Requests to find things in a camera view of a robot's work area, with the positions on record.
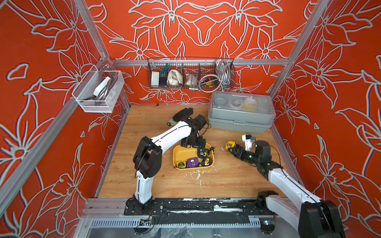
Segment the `yellow plastic storage tray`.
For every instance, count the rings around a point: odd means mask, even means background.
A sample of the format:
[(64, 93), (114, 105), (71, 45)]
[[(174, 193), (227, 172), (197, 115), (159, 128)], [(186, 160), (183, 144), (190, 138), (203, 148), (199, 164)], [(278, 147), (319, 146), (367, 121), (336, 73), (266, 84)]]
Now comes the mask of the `yellow plastic storage tray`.
[[(212, 146), (209, 143), (206, 143), (206, 148), (209, 149), (210, 147), (212, 147)], [(209, 157), (213, 160), (213, 163), (208, 167), (202, 167), (201, 162), (203, 159), (199, 158), (199, 167), (197, 167), (197, 168), (188, 168), (188, 167), (186, 169), (176, 168), (176, 162), (177, 161), (187, 161), (188, 159), (194, 158), (194, 157), (197, 157), (197, 148), (184, 148), (184, 147), (181, 147), (180, 145), (177, 145), (173, 149), (173, 166), (175, 169), (177, 169), (179, 171), (196, 171), (196, 170), (200, 170), (200, 169), (201, 170), (210, 169), (215, 163), (214, 152), (211, 152)]]

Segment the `purple tape measure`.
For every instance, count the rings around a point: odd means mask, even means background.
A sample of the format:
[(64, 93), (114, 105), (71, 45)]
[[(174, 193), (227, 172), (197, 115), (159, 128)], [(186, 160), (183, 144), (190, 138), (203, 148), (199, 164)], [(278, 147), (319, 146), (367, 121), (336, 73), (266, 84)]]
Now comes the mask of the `purple tape measure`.
[(188, 168), (197, 168), (199, 167), (199, 158), (194, 157), (187, 160), (187, 167)]

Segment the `small black yellow tape measure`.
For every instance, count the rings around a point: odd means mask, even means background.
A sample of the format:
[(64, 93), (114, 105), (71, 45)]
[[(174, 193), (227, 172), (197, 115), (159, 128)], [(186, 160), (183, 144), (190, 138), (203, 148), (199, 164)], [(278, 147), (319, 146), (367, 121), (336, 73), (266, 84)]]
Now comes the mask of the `small black yellow tape measure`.
[(213, 160), (210, 157), (204, 158), (201, 162), (202, 167), (208, 167), (213, 163)]

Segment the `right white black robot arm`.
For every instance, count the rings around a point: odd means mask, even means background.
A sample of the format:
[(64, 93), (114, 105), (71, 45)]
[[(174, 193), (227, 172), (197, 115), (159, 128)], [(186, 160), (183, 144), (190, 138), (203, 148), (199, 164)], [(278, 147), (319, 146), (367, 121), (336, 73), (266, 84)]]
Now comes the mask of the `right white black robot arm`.
[(282, 198), (274, 191), (263, 191), (257, 196), (257, 209), (270, 211), (282, 217), (301, 238), (344, 238), (345, 232), (338, 207), (330, 200), (312, 194), (284, 168), (273, 161), (272, 146), (266, 141), (253, 143), (244, 139), (245, 146), (229, 141), (225, 148), (235, 158), (257, 168), (265, 179), (278, 187)]

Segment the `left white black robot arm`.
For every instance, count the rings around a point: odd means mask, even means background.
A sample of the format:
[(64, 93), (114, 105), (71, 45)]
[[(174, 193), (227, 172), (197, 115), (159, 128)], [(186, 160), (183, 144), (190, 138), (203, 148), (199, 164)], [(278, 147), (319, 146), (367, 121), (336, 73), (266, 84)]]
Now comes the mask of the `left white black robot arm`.
[(145, 136), (140, 140), (133, 157), (137, 180), (137, 188), (133, 195), (135, 205), (144, 209), (152, 200), (153, 178), (161, 169), (162, 157), (177, 142), (181, 143), (181, 147), (195, 148), (199, 159), (208, 157), (210, 152), (206, 148), (206, 140), (199, 133), (205, 125), (207, 120), (202, 115), (195, 119), (183, 117), (166, 132), (153, 138)]

